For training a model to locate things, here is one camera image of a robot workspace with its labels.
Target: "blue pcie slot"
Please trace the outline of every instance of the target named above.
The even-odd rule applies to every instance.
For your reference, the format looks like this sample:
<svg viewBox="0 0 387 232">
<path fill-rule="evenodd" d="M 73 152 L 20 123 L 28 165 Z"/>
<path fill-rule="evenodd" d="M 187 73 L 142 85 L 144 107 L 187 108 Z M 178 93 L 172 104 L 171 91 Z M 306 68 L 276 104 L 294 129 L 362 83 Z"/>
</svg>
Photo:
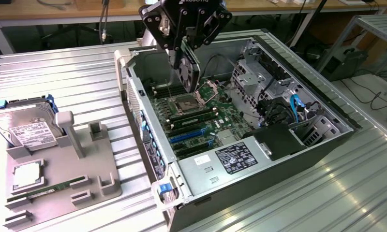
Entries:
<svg viewBox="0 0 387 232">
<path fill-rule="evenodd" d="M 171 144 L 175 144 L 175 143 L 178 143 L 180 141 L 184 141 L 187 139 L 195 138 L 198 136 L 203 136 L 204 133 L 206 133 L 206 130 L 207 130 L 207 128 L 203 128 L 203 129 L 200 129 L 198 131 L 194 131 L 194 132 L 191 132 L 188 134 L 184 134 L 184 135 L 180 135 L 180 136 L 172 138 L 171 139 Z"/>
</svg>

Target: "hard drive label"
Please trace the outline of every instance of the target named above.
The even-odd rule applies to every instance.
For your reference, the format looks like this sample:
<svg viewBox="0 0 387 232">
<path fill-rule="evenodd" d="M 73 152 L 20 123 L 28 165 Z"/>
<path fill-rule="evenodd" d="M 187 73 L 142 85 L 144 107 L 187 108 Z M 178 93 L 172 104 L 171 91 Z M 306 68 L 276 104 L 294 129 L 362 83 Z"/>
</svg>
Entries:
<svg viewBox="0 0 387 232">
<path fill-rule="evenodd" d="M 9 131 L 25 147 L 33 147 L 56 141 L 47 122 L 12 127 Z"/>
<path fill-rule="evenodd" d="M 234 174 L 258 164 L 243 142 L 218 150 L 215 153 L 228 174 Z"/>
</svg>

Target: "psu label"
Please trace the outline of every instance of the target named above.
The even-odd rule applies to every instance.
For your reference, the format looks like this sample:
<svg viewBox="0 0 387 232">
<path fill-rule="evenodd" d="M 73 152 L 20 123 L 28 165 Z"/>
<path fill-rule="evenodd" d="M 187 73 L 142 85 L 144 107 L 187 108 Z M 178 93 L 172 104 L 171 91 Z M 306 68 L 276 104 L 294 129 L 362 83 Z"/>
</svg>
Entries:
<svg viewBox="0 0 387 232">
<path fill-rule="evenodd" d="M 243 142 L 218 150 L 215 153 L 228 174 L 234 174 L 258 164 Z"/>
</svg>

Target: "hard drive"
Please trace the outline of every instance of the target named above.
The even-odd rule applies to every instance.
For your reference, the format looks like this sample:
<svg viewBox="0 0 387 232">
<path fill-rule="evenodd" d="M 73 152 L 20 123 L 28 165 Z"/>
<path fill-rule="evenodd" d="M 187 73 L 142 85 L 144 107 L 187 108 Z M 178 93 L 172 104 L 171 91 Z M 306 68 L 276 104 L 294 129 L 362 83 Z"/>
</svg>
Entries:
<svg viewBox="0 0 387 232">
<path fill-rule="evenodd" d="M 53 97 L 7 102 L 0 100 L 0 133 L 9 146 L 25 146 L 31 151 L 52 147 L 64 135 L 57 127 Z"/>
</svg>

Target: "green circuit board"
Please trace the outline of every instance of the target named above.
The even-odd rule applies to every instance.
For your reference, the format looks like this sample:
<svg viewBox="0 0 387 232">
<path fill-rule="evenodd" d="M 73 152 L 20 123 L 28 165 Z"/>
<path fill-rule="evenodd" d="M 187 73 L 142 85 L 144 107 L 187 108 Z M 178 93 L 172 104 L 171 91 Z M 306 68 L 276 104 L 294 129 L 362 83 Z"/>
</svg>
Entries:
<svg viewBox="0 0 387 232">
<path fill-rule="evenodd" d="M 199 95 L 170 92 L 171 97 L 151 96 L 156 116 L 180 159 L 240 140 L 252 130 L 220 86 L 206 81 L 198 91 Z"/>
</svg>

